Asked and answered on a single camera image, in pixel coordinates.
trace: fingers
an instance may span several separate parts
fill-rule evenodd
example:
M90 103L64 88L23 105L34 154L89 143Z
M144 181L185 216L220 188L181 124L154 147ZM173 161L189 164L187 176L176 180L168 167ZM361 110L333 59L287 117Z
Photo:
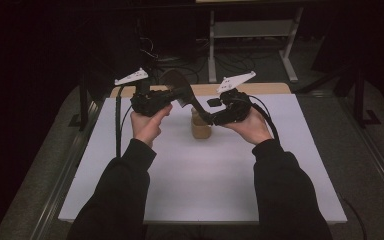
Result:
M163 120L163 118L165 116L170 115L171 109L173 109L173 105L171 105L171 104L166 106L166 107L164 107L163 109L158 111L154 116L152 116L151 121L153 121L153 122L157 123L158 125L160 125L161 121Z

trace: black jacket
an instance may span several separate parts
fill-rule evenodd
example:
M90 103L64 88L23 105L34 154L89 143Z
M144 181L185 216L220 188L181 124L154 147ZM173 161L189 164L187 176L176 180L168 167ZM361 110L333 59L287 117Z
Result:
M261 238L332 239L318 209L313 184L292 153L274 140L252 150ZM132 139L121 158L108 164L93 196L75 219L67 239L139 239L155 152Z

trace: table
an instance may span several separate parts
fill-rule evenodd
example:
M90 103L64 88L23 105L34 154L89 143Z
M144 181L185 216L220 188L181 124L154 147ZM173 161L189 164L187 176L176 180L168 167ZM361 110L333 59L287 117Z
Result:
M211 3L211 2L234 2L233 0L197 0L196 3ZM286 73L291 82L297 82L298 77L289 60L289 54L292 49L292 44L295 40L295 35L299 27L299 22L303 12L303 7L297 7L294 17L286 20L261 20L261 21L233 21L233 22L216 22L214 20L214 10L210 15L210 50L208 57L208 75L209 82L216 83L216 64L214 60L214 40L216 38L232 38L232 37L274 37L286 36L286 45L279 51L280 58Z
M283 66L291 82L298 81L298 77L289 60L289 54L299 26L304 7L320 4L330 4L331 0L196 0L194 3L165 3L165 4L134 4L132 6L114 8L76 8L71 11L89 14L107 14L123 12L146 12L164 10L206 10L210 11L210 50L208 58L209 83L216 83L216 70L214 61L214 39L230 37L264 37L285 36L287 42L285 47L279 51ZM221 9L237 9L249 7L295 7L295 16L287 20L264 20L264 21L233 21L215 22L214 11Z
M204 104L215 96L216 86L192 86L198 100L210 112L219 110ZM127 97L133 88L125 90L122 96ZM296 155L301 168L312 179L323 216L329 224L346 222L296 96L290 94L286 84L242 84L240 90L249 91L248 94L254 94L251 91L265 93L256 96L269 108L284 149ZM130 99L122 98L122 115L129 105ZM170 117L161 124L162 134L154 141L157 157L149 169L151 184L144 222L257 224L253 146L233 131L218 126L212 127L209 139L194 139L190 130L190 108L190 105L181 108L174 102ZM115 99L108 98L59 214L60 220L76 218L92 195L102 171L115 156L114 114ZM126 118L122 152L131 136L130 118Z

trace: cable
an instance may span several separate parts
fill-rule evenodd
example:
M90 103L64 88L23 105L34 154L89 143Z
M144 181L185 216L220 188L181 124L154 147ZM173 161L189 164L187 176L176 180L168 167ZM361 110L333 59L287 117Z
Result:
M355 210L354 206L346 198L344 198L340 193L338 193L338 195L351 208L351 211L357 217L358 223L360 224L361 231L363 233L363 240L367 240L366 227L364 226L363 220L361 219L360 215L357 213L357 210Z
M269 109L266 107L266 105L263 103L263 101L261 101L259 98L255 97L255 96L252 96L252 95L247 95L247 96L248 96L248 97L251 97L251 98L254 98L254 99L256 99L257 101L259 101L259 102L264 106L264 108L266 109L267 115L268 115L269 117L271 117L271 116L270 116Z
M251 95L248 95L249 97L252 97L254 99L257 99L263 106L264 108L266 109L266 112L256 103L253 103L252 106L261 114L263 115L264 119L266 120L267 124L269 125L270 129L272 130L272 133L273 133L273 138L280 144L280 138L279 138L279 134L277 132L277 128L276 126L274 125L273 123L273 120L270 116L270 112L269 112L269 109L267 108L267 106L260 100L258 99L257 97L254 97L254 96L251 96Z
M130 105L130 107L127 109L126 113L124 114L123 121L121 122L121 127L120 127L120 138L123 131L124 120L126 120L127 114L130 112L131 109L132 109L132 105Z
M120 129L120 109L121 109L121 92L124 85L118 89L117 97L115 97L115 156L121 157L121 129Z

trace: white surface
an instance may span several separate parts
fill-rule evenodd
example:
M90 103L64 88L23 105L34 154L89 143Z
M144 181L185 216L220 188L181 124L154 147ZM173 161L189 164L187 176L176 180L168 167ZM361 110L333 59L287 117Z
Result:
M345 222L304 116L293 94L260 95L269 108L286 151L297 157L316 189L320 210L329 223ZM214 96L198 97L205 104ZM130 104L122 99L122 111ZM151 185L146 222L258 222L253 183L253 146L223 127L212 127L206 140L193 138L190 105L173 110L162 122L154 142L157 152L149 174ZM211 112L218 108L209 108ZM73 221L91 197L108 162L115 156L115 99L107 99L66 197L59 219ZM122 152L132 137L130 118L123 128Z

